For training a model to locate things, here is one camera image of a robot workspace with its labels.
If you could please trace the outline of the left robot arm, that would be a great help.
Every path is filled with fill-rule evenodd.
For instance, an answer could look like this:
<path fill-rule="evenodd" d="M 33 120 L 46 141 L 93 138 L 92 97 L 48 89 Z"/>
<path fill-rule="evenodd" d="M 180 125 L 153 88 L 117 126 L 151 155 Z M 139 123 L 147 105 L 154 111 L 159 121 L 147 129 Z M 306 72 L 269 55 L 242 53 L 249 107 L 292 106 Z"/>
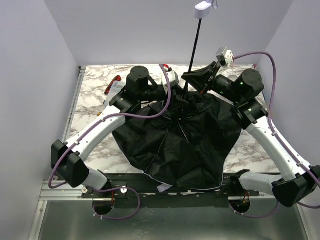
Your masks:
<path fill-rule="evenodd" d="M 171 100 L 171 80 L 175 81 L 177 79 L 177 74 L 174 71 L 166 71 L 166 67 L 163 64 L 159 65 L 162 70 L 162 77 L 166 79 L 167 83 L 167 103 L 163 110 L 156 115 L 142 116 L 134 115 L 129 113 L 122 113 L 118 108 L 114 106 L 107 106 L 102 114 L 92 122 L 87 128 L 82 130 L 78 136 L 73 138 L 68 144 L 66 151 L 58 159 L 57 163 L 54 165 L 52 173 L 48 180 L 48 186 L 50 189 L 56 189 L 67 182 L 60 183 L 58 185 L 53 185 L 53 177 L 56 174 L 62 161 L 67 159 L 67 155 L 73 148 L 79 149 L 80 155 L 90 154 L 96 146 L 102 142 L 109 134 L 114 130 L 122 126 L 126 122 L 126 117 L 138 118 L 138 119 L 154 119 L 160 117 L 168 109 Z"/>

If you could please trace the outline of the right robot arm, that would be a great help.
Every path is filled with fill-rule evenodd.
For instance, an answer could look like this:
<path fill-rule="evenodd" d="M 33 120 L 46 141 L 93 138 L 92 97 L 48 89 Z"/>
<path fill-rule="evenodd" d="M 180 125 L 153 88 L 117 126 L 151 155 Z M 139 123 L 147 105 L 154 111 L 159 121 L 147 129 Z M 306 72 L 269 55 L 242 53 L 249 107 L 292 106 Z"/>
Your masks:
<path fill-rule="evenodd" d="M 213 62 L 202 69 L 185 72 L 182 79 L 199 94 L 214 91 L 232 102 L 233 119 L 257 140 L 280 172 L 269 175 L 244 169 L 231 177 L 231 185 L 237 191 L 272 195 L 283 206 L 292 207 L 316 189 L 320 167 L 301 158 L 269 122 L 268 112 L 256 99 L 264 89 L 260 73 L 249 68 L 231 80 L 220 74 L 221 68 Z"/>

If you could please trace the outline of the lavender folding umbrella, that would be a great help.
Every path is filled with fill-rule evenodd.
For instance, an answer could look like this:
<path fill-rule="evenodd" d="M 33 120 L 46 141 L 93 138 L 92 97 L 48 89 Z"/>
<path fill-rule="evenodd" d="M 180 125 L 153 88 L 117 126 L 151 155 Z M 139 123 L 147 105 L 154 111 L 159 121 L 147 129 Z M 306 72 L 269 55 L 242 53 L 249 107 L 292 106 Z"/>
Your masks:
<path fill-rule="evenodd" d="M 167 111 L 154 102 L 112 134 L 128 162 L 153 180 L 194 190 L 217 190 L 224 164 L 241 135 L 231 104 L 175 86 Z"/>

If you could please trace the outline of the beige umbrella case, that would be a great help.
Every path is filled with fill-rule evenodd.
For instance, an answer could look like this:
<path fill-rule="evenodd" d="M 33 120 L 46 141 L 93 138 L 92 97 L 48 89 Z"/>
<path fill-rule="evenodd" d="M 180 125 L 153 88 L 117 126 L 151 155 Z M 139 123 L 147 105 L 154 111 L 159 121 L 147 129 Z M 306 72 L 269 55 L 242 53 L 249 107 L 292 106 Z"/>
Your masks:
<path fill-rule="evenodd" d="M 242 72 L 243 70 L 241 68 L 229 68 L 225 70 L 221 75 L 234 82 Z"/>

